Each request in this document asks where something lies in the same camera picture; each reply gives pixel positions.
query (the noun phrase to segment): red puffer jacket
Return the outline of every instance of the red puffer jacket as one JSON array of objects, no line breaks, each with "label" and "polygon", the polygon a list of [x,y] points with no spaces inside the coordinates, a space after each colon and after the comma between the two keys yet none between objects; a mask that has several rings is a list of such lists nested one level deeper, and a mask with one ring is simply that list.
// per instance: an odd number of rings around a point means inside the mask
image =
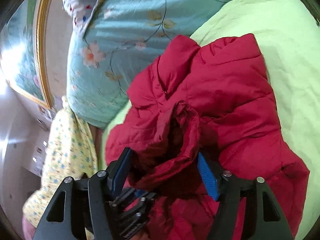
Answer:
[{"label": "red puffer jacket", "polygon": [[[218,208],[194,162],[199,148],[236,176],[266,178],[295,235],[309,171],[283,141],[273,90],[253,34],[204,47],[176,37],[128,90],[132,108],[106,146],[106,160],[124,147],[137,152],[131,186],[157,188],[152,240],[205,240]],[[240,205],[234,239],[244,217]]]}]

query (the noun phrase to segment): white wall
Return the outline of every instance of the white wall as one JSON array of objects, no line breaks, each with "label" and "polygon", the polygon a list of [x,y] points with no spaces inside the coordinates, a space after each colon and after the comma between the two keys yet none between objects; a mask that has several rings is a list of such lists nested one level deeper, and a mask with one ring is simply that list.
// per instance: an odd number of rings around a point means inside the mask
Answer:
[{"label": "white wall", "polygon": [[28,184],[21,167],[26,156],[32,156],[40,130],[0,72],[0,204],[21,237],[22,206]]},{"label": "white wall", "polygon": [[[33,148],[30,149],[30,154],[24,156],[22,166],[26,168],[28,171],[31,171],[33,174],[40,176],[40,172],[38,169],[42,170],[42,166],[46,157],[43,141],[48,142],[49,131],[44,131],[43,129],[40,129],[38,134],[33,134],[33,136]],[[42,153],[37,152],[38,148],[42,150]],[[37,162],[34,162],[32,160],[32,157],[35,157]]]},{"label": "white wall", "polygon": [[29,114],[36,120],[41,120],[44,125],[50,129],[51,120],[47,120],[39,111],[38,104],[25,98],[23,95],[17,94],[19,101],[23,104],[24,108],[29,112]]},{"label": "white wall", "polygon": [[58,98],[66,94],[72,31],[72,18],[62,9],[62,0],[51,0],[45,31],[45,57],[50,91]]}]

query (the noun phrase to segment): flower print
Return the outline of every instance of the flower print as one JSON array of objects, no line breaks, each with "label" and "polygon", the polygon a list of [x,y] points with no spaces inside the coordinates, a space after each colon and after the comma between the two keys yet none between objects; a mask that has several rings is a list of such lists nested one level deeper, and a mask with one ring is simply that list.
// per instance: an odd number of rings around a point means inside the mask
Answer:
[{"label": "flower print", "polygon": [[137,38],[137,41],[139,41],[139,42],[145,42],[145,39],[144,39],[143,37],[139,37],[139,38]]},{"label": "flower print", "polygon": [[77,91],[77,90],[78,90],[78,87],[77,87],[76,85],[72,84],[72,85],[71,85],[71,89],[72,89],[73,91]]},{"label": "flower print", "polygon": [[164,33],[163,31],[160,31],[160,32],[157,33],[157,36],[158,36],[159,38],[165,37],[165,33]]},{"label": "flower print", "polygon": [[112,81],[119,81],[120,79],[123,78],[122,75],[117,75],[117,76],[115,76],[113,73],[108,72],[108,71],[106,71],[105,74],[106,74],[106,76],[107,76],[110,80],[112,80]]},{"label": "flower print", "polygon": [[76,15],[74,17],[74,22],[77,27],[81,27],[86,21],[86,17],[84,16],[86,13],[85,10],[77,10]]},{"label": "flower print", "polygon": [[175,27],[175,25],[177,25],[177,24],[174,23],[174,22],[173,22],[172,20],[170,20],[170,19],[163,21],[163,27],[165,27],[166,29],[171,29],[171,28]]},{"label": "flower print", "polygon": [[83,64],[87,67],[99,67],[99,62],[105,60],[106,54],[99,50],[97,41],[90,43],[88,47],[83,47],[80,50],[83,58]]},{"label": "flower print", "polygon": [[155,10],[151,10],[147,12],[147,19],[150,21],[157,21],[162,19],[161,12],[157,12]]},{"label": "flower print", "polygon": [[147,46],[144,42],[136,42],[136,49],[137,50],[144,50],[146,47]]},{"label": "flower print", "polygon": [[76,71],[75,72],[75,76],[80,77],[81,76],[81,72],[80,71]]},{"label": "flower print", "polygon": [[104,10],[104,11],[103,11],[103,17],[104,17],[105,19],[108,19],[108,18],[111,16],[112,11],[113,11],[113,8]]},{"label": "flower print", "polygon": [[38,80],[37,75],[34,75],[34,76],[33,76],[33,82],[35,83],[35,85],[36,85],[38,88],[40,88],[39,80]]}]

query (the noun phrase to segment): floral comforter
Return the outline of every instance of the floral comforter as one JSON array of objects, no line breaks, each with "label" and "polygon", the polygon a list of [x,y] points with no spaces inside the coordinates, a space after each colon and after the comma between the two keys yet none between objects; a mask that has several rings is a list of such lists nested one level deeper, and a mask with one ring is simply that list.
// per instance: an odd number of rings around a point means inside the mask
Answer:
[{"label": "floral comforter", "polygon": [[83,38],[72,35],[67,96],[71,109],[105,128],[126,90],[177,35],[190,36],[230,0],[106,0]]}]

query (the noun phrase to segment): framed picture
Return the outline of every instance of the framed picture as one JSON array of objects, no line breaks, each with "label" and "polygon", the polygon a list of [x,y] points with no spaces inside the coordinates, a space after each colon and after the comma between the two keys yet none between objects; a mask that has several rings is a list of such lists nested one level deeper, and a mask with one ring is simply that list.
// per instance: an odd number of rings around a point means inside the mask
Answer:
[{"label": "framed picture", "polygon": [[25,0],[0,32],[0,63],[9,85],[47,109],[54,105],[44,62],[49,3]]}]

